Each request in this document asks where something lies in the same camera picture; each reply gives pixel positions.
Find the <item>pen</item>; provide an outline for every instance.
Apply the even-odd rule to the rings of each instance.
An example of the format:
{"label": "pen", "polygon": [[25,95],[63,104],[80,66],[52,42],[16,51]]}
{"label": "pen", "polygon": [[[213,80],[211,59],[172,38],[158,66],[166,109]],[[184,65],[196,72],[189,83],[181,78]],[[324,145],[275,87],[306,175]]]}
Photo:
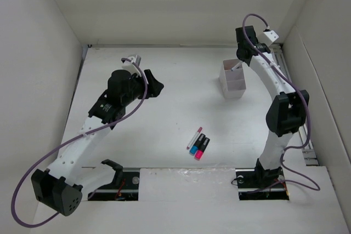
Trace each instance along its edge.
{"label": "pen", "polygon": [[199,136],[199,134],[201,133],[201,131],[202,131],[202,127],[200,127],[200,128],[197,130],[197,132],[195,133],[195,135],[193,136],[192,140],[190,141],[190,143],[189,143],[188,146],[186,147],[187,150],[188,150],[189,148],[191,148],[191,147],[194,145],[194,143],[195,143],[197,137]]}
{"label": "pen", "polygon": [[231,68],[231,71],[236,70],[237,68],[239,68],[242,64],[242,61],[240,61],[238,64],[236,64],[233,68]]}

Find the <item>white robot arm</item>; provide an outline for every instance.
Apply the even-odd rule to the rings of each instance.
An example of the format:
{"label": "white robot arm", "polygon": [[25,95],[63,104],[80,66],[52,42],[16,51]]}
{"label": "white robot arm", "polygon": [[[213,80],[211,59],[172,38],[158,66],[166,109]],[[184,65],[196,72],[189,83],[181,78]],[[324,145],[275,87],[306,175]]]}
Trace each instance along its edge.
{"label": "white robot arm", "polygon": [[[136,65],[139,56],[130,56],[128,60]],[[83,196],[95,189],[114,182],[119,185],[122,180],[123,167],[111,160],[104,160],[90,172],[82,173],[82,165],[99,145],[102,139],[113,130],[114,123],[126,114],[126,107],[135,99],[157,97],[164,85],[158,82],[150,70],[145,70],[145,80],[140,77],[133,66],[125,61],[126,70],[114,71],[107,82],[107,90],[90,109],[88,118],[78,131],[83,138],[73,141],[45,171],[37,169],[31,181],[38,201],[56,210],[64,216],[72,214],[80,204]],[[111,124],[101,129],[103,124]]]}
{"label": "white robot arm", "polygon": [[[260,189],[271,185],[274,183],[274,180],[277,180],[282,175],[281,155],[288,146],[293,134],[304,125],[306,113],[295,89],[272,69],[272,66],[275,66],[284,75],[276,65],[267,46],[271,45],[278,38],[277,34],[274,31],[265,30],[263,38],[260,38],[260,36],[257,38],[253,26],[246,26],[245,31],[251,42],[268,58],[269,62],[247,43],[242,27],[236,29],[238,43],[236,55],[238,59],[245,62],[260,77],[273,101],[266,115],[269,133],[265,148],[257,159],[254,173],[249,172],[249,175],[247,175],[249,183],[245,184],[246,187],[249,186],[248,188]],[[260,43],[259,39],[265,40],[267,45]],[[308,103],[308,93],[305,90],[300,92]]]}

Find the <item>cable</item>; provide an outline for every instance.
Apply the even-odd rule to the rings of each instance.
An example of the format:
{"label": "cable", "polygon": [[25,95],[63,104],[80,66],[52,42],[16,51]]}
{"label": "cable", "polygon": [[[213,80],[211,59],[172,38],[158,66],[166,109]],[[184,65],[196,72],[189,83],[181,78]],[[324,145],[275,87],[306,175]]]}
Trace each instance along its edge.
{"label": "cable", "polygon": [[237,186],[237,185],[233,184],[234,181],[236,181],[236,180],[237,180],[237,178],[234,178],[234,179],[232,180],[231,184],[232,184],[233,186]]}
{"label": "cable", "polygon": [[[95,132],[98,132],[102,129],[105,129],[107,127],[110,127],[110,126],[115,126],[116,124],[124,121],[125,119],[127,119],[128,117],[130,117],[131,115],[133,115],[140,107],[141,105],[143,104],[145,98],[146,98],[146,95],[148,93],[148,82],[147,82],[147,79],[144,75],[144,72],[141,70],[141,68],[134,62],[132,62],[130,59],[127,59],[127,58],[123,58],[122,61],[129,61],[131,62],[136,68],[137,70],[139,71],[140,75],[142,76],[143,80],[144,80],[144,84],[145,84],[145,90],[144,90],[144,94],[143,94],[143,97],[140,101],[140,103],[133,109],[133,111],[131,111],[129,114],[125,115],[124,117],[122,117],[121,119],[117,120],[117,121],[114,121],[112,123],[108,123],[106,125],[103,125],[99,128],[96,128],[96,129],[93,129],[93,130],[90,130],[88,132],[86,132],[87,135],[89,134],[92,134],[92,133],[95,133]],[[12,217],[14,218],[14,220],[21,226],[23,227],[27,227],[27,228],[35,228],[35,227],[40,227],[44,224],[46,224],[47,222],[49,222],[50,220],[52,220],[54,217],[56,217],[59,213],[55,213],[54,215],[52,215],[50,218],[44,220],[43,222],[40,222],[38,224],[28,224],[28,223],[25,223],[23,222],[22,220],[19,219],[17,213],[16,213],[16,208],[15,208],[15,204],[16,204],[16,198],[17,198],[17,195],[18,195],[18,192],[24,182],[24,180],[27,178],[27,176],[29,176],[29,174],[41,163],[43,162],[46,158],[48,158],[49,156],[51,156],[52,154],[56,153],[57,151],[59,151],[62,147],[80,139],[83,137],[83,134],[80,134],[70,140],[68,140],[67,142],[64,142],[63,144],[57,146],[56,148],[52,149],[50,152],[48,152],[46,155],[44,155],[42,158],[40,158],[37,162],[35,162],[29,169],[28,171],[22,176],[22,178],[20,179],[20,181],[18,182],[17,184],[17,187],[15,188],[15,191],[13,192],[13,195],[12,195],[12,200],[11,200],[11,214],[12,214]]]}
{"label": "cable", "polygon": [[281,184],[283,185],[283,187],[284,187],[285,191],[287,191],[287,188],[286,188],[286,183],[285,183],[285,182],[283,182],[283,183],[281,183]]}
{"label": "cable", "polygon": [[[247,33],[246,33],[246,29],[245,29],[245,22],[247,20],[247,18],[249,16],[255,16],[259,19],[261,19],[263,21],[263,23],[266,25],[267,29],[269,29],[269,25],[267,23],[267,21],[261,17],[260,15],[257,15],[257,14],[254,14],[254,13],[250,13],[250,14],[247,14],[245,17],[244,17],[244,20],[242,21],[242,28],[243,28],[243,33],[244,33],[244,37],[246,39],[246,41],[249,43],[249,45],[251,46],[251,48],[253,48],[268,64],[270,64],[270,60],[261,52],[259,51],[256,46],[250,41],[250,39],[248,38],[247,36]],[[281,77],[285,82],[287,82],[297,93],[297,95],[300,97],[301,99],[301,102],[303,104],[303,107],[305,109],[305,112],[306,112],[306,120],[307,120],[307,136],[306,136],[306,141],[305,143],[302,145],[302,146],[288,146],[284,149],[284,152],[283,154],[280,156],[280,163],[281,163],[281,166],[283,168],[285,168],[286,170],[292,172],[292,173],[295,173],[297,175],[300,175],[306,179],[308,179],[309,181],[311,181],[315,186],[316,188],[313,188],[311,186],[308,186],[308,185],[305,185],[303,183],[300,183],[298,181],[295,181],[295,180],[289,180],[289,179],[285,179],[285,180],[280,180],[280,181],[277,181],[273,184],[271,184],[270,186],[267,186],[263,189],[258,189],[258,190],[255,190],[255,191],[250,191],[248,193],[257,193],[257,192],[260,192],[260,191],[263,191],[263,190],[266,190],[266,189],[269,189],[271,188],[272,186],[275,186],[277,184],[282,184],[283,182],[290,182],[290,183],[295,183],[295,184],[298,184],[298,185],[301,185],[301,186],[304,186],[304,187],[307,187],[308,189],[311,189],[311,190],[315,190],[315,191],[320,191],[320,186],[313,180],[311,179],[310,177],[300,173],[300,172],[297,172],[295,170],[292,170],[291,168],[288,168],[286,167],[283,162],[284,162],[284,155],[286,153],[287,150],[289,149],[302,149],[302,148],[305,148],[309,141],[310,141],[310,138],[311,138],[311,117],[310,117],[310,114],[309,114],[309,110],[308,110],[308,105],[307,105],[307,102],[305,101],[305,98],[303,97],[302,93],[300,92],[300,90],[297,88],[297,86],[295,86],[295,84],[293,84],[288,78],[286,78],[274,65],[271,66],[273,71],[279,75],[279,77]]]}
{"label": "cable", "polygon": [[116,195],[115,195],[115,200],[117,200],[117,197],[119,197],[120,192],[121,192],[121,189],[122,189],[122,187],[123,187],[125,184],[126,184],[126,179],[124,178],[123,181],[122,181],[122,184],[121,184],[120,188],[118,189],[118,191],[117,191],[117,193],[116,193]]}

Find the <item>red marker cap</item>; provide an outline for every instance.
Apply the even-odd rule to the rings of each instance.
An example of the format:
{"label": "red marker cap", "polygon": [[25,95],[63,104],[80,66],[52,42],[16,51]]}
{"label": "red marker cap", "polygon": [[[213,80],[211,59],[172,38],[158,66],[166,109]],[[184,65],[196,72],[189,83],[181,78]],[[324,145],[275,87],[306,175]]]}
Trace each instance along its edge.
{"label": "red marker cap", "polygon": [[203,152],[205,151],[208,143],[210,142],[210,139],[209,138],[205,138],[203,143],[200,145],[198,151],[196,152],[196,155],[195,155],[195,158],[200,160],[202,155],[203,155]]}

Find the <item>white enclosure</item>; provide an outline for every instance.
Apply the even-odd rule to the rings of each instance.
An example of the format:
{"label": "white enclosure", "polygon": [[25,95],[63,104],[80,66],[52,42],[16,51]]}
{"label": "white enclosure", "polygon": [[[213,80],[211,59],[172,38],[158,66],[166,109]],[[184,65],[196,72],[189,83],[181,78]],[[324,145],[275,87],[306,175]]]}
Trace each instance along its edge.
{"label": "white enclosure", "polygon": [[[315,176],[324,187],[311,199],[308,196],[313,193],[308,190],[292,188],[292,195],[296,194],[296,199],[293,198],[290,204],[277,203],[274,213],[280,216],[281,225],[299,225],[301,228],[297,229],[298,233],[304,233],[304,230],[306,233],[320,230],[325,233],[346,233],[345,221],[351,228],[350,12],[350,0],[0,0],[1,233],[30,233],[29,229],[19,226],[11,217],[10,200],[16,184],[30,165],[45,152],[58,145],[62,139],[69,139],[75,134],[89,107],[105,89],[109,73],[118,68],[120,57],[129,55],[129,52],[140,53],[145,58],[141,66],[157,72],[155,77],[161,82],[165,79],[164,82],[170,87],[163,91],[163,97],[147,101],[135,118],[139,115],[147,119],[150,112],[166,111],[165,105],[172,102],[173,110],[169,119],[157,127],[161,132],[159,141],[155,140],[151,129],[144,130],[143,136],[154,147],[152,155],[146,155],[145,158],[144,153],[138,152],[140,139],[128,132],[133,124],[131,119],[129,123],[125,122],[125,126],[110,133],[111,137],[106,138],[87,166],[96,165],[101,158],[112,156],[126,167],[201,168],[246,164],[252,167],[267,138],[268,128],[264,116],[270,105],[269,95],[247,66],[244,66],[247,90],[237,102],[225,101],[220,97],[220,86],[215,82],[219,76],[221,59],[235,58],[235,28],[241,27],[247,13],[262,15],[279,34],[290,77],[310,94],[312,143],[321,167],[305,167],[300,151],[287,155],[287,163]],[[258,20],[249,19],[248,23],[255,26],[256,32],[263,29]],[[82,46],[85,44],[92,44],[93,47],[88,51],[77,83],[80,65],[83,65]],[[109,44],[118,45],[118,48],[108,47]],[[148,44],[166,44],[168,48],[134,47]],[[202,48],[175,48],[184,45]],[[176,70],[182,73],[188,70],[187,82],[177,79]],[[202,108],[191,110],[189,105],[182,108],[180,101],[173,101],[171,94],[179,89],[178,86],[172,86],[173,80],[176,80],[175,85],[184,86],[184,91],[179,93],[182,96],[191,95],[203,85],[200,96],[193,99],[193,103]],[[207,107],[211,107],[210,114],[206,114]],[[187,109],[189,114],[182,116],[183,109]],[[178,143],[175,140],[185,148],[188,138],[197,128],[193,126],[200,126],[209,120],[227,126],[206,126],[213,139],[212,146],[206,150],[208,155],[204,155],[201,164],[190,161],[175,148]],[[162,122],[161,115],[154,120],[153,125],[157,126],[157,122]],[[161,147],[167,139],[172,139],[167,146],[174,149],[173,158],[169,159]],[[116,150],[113,145],[116,140],[130,147]],[[299,136],[294,137],[294,142],[301,143]],[[230,152],[232,145],[235,152]],[[147,176],[147,179],[157,184],[157,178]],[[166,189],[168,194],[170,186],[172,180],[169,180],[169,188]],[[144,195],[145,199],[140,202],[116,202],[124,203],[119,204],[118,208],[111,202],[83,202],[82,207],[69,218],[57,218],[31,233],[70,233],[72,230],[78,234],[89,231],[96,233],[89,228],[88,223],[74,227],[75,220],[83,224],[84,219],[89,219],[97,228],[99,224],[106,226],[106,222],[113,218],[105,218],[104,213],[113,215],[115,208],[125,211],[128,203],[136,203],[129,207],[129,213],[136,217],[147,219],[145,214],[152,207],[154,215],[163,216],[163,220],[168,223],[172,222],[171,217],[179,216],[179,220],[184,220],[198,209],[213,208],[208,218],[221,212],[238,213],[228,205],[231,194],[237,195],[236,192],[225,192],[227,199],[219,202],[217,207],[213,205],[216,200],[189,204],[188,214],[184,215],[182,206],[188,201],[182,197],[176,198],[174,204],[168,204],[164,202],[169,200],[165,193],[159,193],[159,197],[164,197],[164,200]],[[206,192],[203,196],[212,197],[211,194]],[[38,207],[36,213],[37,207],[38,202],[27,179],[16,202],[19,216],[23,221],[32,223],[35,217],[37,222],[52,213],[43,205]],[[250,214],[250,208],[243,209],[248,209],[246,212]],[[287,211],[290,217],[281,216],[282,210]],[[241,218],[244,215],[238,214],[236,219],[246,222]],[[251,226],[252,222],[247,221],[245,226],[250,227],[237,230],[232,225],[224,224],[229,219],[231,217],[217,218],[214,223],[224,227],[215,230],[219,233],[274,233],[283,230],[278,226],[270,229],[271,224],[262,219]],[[137,233],[143,230],[143,226],[150,230],[153,222],[156,222],[155,219],[144,220],[139,229],[129,229],[131,223],[128,219],[120,219],[122,232],[125,233]],[[109,226],[110,231],[113,231],[114,226]],[[196,232],[190,221],[185,221],[182,226],[175,227],[174,231]],[[154,233],[157,232],[166,232],[166,229],[155,228]]]}

